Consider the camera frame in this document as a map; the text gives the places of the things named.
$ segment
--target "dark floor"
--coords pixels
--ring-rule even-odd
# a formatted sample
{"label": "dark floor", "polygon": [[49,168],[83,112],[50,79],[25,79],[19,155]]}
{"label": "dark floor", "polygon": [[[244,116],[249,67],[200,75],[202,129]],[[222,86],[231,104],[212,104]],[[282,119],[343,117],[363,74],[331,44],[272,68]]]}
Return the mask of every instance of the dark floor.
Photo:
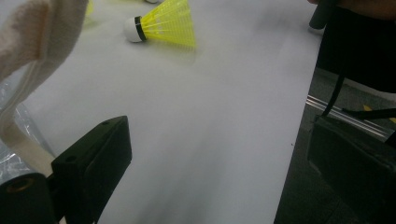
{"label": "dark floor", "polygon": [[[309,94],[328,102],[335,84],[335,77],[317,71]],[[345,85],[335,104],[338,107],[363,110],[363,105],[372,109],[396,107],[396,103],[359,91]],[[343,203],[332,189],[319,177],[306,159],[309,131],[315,115],[322,111],[305,106],[304,116],[290,163],[288,177],[276,214],[275,224],[361,224],[353,211]],[[382,127],[395,129],[389,119],[374,120]]]}

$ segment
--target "table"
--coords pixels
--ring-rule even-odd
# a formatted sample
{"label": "table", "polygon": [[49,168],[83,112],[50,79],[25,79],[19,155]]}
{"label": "table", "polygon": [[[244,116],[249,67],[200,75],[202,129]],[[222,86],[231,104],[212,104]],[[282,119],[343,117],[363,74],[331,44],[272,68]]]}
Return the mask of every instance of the table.
{"label": "table", "polygon": [[155,5],[94,1],[70,57],[24,102],[56,155],[128,116],[134,158],[100,223],[274,222],[318,56],[315,6],[190,5],[195,51],[126,41],[123,22]]}

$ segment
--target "shuttlecock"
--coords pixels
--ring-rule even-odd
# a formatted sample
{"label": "shuttlecock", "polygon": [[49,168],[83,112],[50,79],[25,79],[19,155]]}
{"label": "shuttlecock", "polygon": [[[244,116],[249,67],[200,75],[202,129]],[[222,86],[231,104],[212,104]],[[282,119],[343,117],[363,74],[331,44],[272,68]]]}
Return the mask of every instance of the shuttlecock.
{"label": "shuttlecock", "polygon": [[165,0],[144,17],[124,23],[124,33],[131,42],[158,39],[195,47],[194,31],[187,0]]}

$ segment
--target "white table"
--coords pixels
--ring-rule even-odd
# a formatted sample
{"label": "white table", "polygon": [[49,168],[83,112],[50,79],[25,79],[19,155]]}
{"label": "white table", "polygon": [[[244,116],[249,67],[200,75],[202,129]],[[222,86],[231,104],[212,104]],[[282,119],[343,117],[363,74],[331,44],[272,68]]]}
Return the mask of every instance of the white table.
{"label": "white table", "polygon": [[190,5],[196,51],[129,43],[123,22],[154,5],[94,0],[73,53],[24,103],[57,155],[128,116],[134,158],[100,223],[274,222],[318,56],[315,6]]}

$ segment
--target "black shuttlecock band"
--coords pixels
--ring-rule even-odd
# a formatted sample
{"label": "black shuttlecock band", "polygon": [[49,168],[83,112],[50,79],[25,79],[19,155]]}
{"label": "black shuttlecock band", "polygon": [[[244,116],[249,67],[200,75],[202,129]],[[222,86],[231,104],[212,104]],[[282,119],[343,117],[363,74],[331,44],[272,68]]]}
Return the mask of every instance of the black shuttlecock band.
{"label": "black shuttlecock band", "polygon": [[135,17],[134,24],[136,24],[136,30],[137,30],[137,33],[139,34],[140,39],[142,39],[142,41],[145,41],[147,39],[146,39],[145,33],[143,32],[142,24],[140,24],[141,18],[142,17]]}

